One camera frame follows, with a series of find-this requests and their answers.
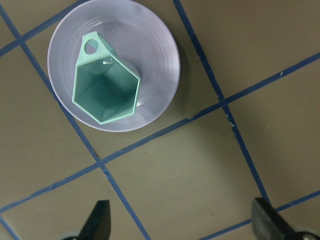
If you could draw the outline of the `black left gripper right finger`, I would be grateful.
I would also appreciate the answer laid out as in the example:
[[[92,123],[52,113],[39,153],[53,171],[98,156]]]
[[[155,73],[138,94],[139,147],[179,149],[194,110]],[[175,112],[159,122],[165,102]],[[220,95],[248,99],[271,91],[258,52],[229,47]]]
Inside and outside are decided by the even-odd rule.
[[[257,240],[293,240],[296,232],[263,197],[251,207],[252,230]]]

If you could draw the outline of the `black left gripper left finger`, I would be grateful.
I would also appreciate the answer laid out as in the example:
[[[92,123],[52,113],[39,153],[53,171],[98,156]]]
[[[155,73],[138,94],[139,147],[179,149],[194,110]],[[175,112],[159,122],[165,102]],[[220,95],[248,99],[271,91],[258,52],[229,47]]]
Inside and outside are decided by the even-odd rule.
[[[111,235],[109,200],[99,200],[81,229],[78,240],[108,240]]]

